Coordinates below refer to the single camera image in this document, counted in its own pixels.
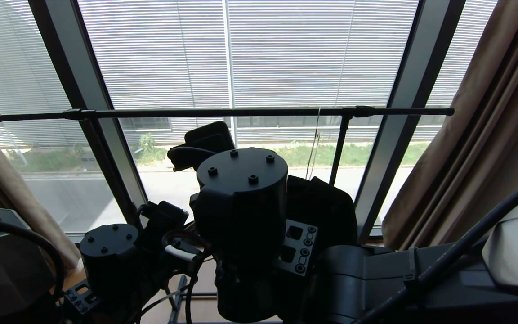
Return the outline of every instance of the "curtain fold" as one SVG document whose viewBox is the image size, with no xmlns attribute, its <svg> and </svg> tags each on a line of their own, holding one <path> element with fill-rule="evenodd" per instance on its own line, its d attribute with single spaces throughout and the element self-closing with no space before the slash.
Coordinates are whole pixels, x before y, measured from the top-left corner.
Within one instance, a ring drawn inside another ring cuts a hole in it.
<svg viewBox="0 0 518 324">
<path fill-rule="evenodd" d="M 76 267 L 80 252 L 59 224 L 33 196 L 27 184 L 0 150 L 0 208 L 13 209 L 32 230 L 59 250 L 66 270 Z"/>
<path fill-rule="evenodd" d="M 383 220 L 384 244 L 403 250 L 454 242 L 484 214 L 473 213 L 518 139 L 518 1 L 489 18 L 438 135 Z"/>
</svg>

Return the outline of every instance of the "curtain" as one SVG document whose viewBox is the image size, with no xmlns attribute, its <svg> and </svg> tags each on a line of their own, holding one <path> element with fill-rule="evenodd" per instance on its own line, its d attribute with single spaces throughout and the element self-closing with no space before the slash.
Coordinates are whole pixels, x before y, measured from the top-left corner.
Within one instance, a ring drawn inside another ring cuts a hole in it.
<svg viewBox="0 0 518 324">
<path fill-rule="evenodd" d="M 477 200 L 518 139 L 518 1 L 489 18 L 448 117 L 382 223 L 384 244 L 404 250 L 454 242 L 487 211 Z"/>
<path fill-rule="evenodd" d="M 0 150 L 0 208 L 13 209 L 32 230 L 59 250 L 66 270 L 76 267 L 80 252 L 49 212 L 38 203 L 21 175 Z"/>
</svg>

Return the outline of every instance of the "brown curtain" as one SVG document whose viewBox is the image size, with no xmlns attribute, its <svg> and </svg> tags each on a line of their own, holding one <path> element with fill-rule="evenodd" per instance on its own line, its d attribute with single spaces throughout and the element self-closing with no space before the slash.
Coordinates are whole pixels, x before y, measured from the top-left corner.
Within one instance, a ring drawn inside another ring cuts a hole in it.
<svg viewBox="0 0 518 324">
<path fill-rule="evenodd" d="M 38 203 L 21 175 L 0 150 L 0 208 L 13 209 L 59 250 L 66 270 L 76 267 L 80 253 L 49 212 Z"/>
<path fill-rule="evenodd" d="M 484 214 L 477 199 L 518 139 L 518 1 L 495 7 L 452 102 L 455 114 L 419 159 L 383 220 L 403 250 L 454 242 Z"/>
</svg>

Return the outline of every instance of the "black metal pole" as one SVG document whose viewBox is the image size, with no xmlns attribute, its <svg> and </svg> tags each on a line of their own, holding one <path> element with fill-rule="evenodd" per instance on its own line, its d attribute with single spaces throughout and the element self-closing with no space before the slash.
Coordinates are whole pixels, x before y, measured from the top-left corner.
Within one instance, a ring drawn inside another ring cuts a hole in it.
<svg viewBox="0 0 518 324">
<path fill-rule="evenodd" d="M 70 109 L 63 112 L 20 113 L 0 115 L 0 122 L 34 121 L 37 119 L 70 119 L 82 121 L 89 118 L 138 118 L 138 117 L 247 117 L 247 116 L 351 116 L 369 117 L 374 115 L 447 115 L 452 108 L 374 108 L 354 106 L 343 108 L 269 108 L 269 109 L 113 109 L 87 110 Z"/>
<path fill-rule="evenodd" d="M 339 137 L 337 138 L 337 147 L 335 148 L 335 157 L 333 158 L 333 166 L 331 167 L 331 177 L 329 184 L 335 185 L 337 178 L 337 171 L 339 170 L 339 162 L 341 161 L 341 152 L 343 152 L 343 144 L 345 143 L 345 136 L 347 136 L 347 128 L 349 128 L 350 116 L 341 117 L 341 125 L 339 126 Z"/>
<path fill-rule="evenodd" d="M 105 176 L 105 180 L 113 193 L 113 197 L 121 212 L 123 212 L 123 216 L 125 220 L 127 220 L 128 224 L 136 226 L 140 228 L 141 223 L 138 219 L 135 218 L 136 206 L 133 203 L 133 199 L 125 189 L 125 183 L 123 182 L 123 178 L 121 177 L 121 173 L 117 169 L 117 164 L 115 164 L 115 158 L 107 145 L 107 139 L 105 138 L 105 134 L 103 133 L 103 128 L 99 123 L 98 119 L 85 119 L 80 121 L 81 129 L 83 130 L 91 150 L 93 151 L 93 155 L 95 156 L 95 160 L 97 160 L 97 164 L 103 175 Z"/>
</svg>

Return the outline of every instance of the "road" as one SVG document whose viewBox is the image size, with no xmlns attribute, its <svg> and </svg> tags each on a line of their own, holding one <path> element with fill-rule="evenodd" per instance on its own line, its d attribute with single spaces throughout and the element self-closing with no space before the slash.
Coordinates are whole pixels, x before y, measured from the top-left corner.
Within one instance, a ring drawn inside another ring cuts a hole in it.
<svg viewBox="0 0 518 324">
<path fill-rule="evenodd" d="M 335 186 L 351 195 L 357 193 L 364 168 L 340 168 Z M 409 176 L 411 168 L 399 168 L 376 224 L 380 224 L 388 207 Z M 313 176 L 328 181 L 330 168 L 315 168 Z M 305 177 L 304 168 L 290 170 L 290 175 Z M 148 199 L 166 200 L 189 211 L 189 197 L 199 191 L 196 174 L 183 172 L 140 172 Z M 25 179 L 41 204 L 66 232 L 86 232 L 103 224 L 125 223 L 123 215 L 101 174 L 41 175 Z"/>
</svg>

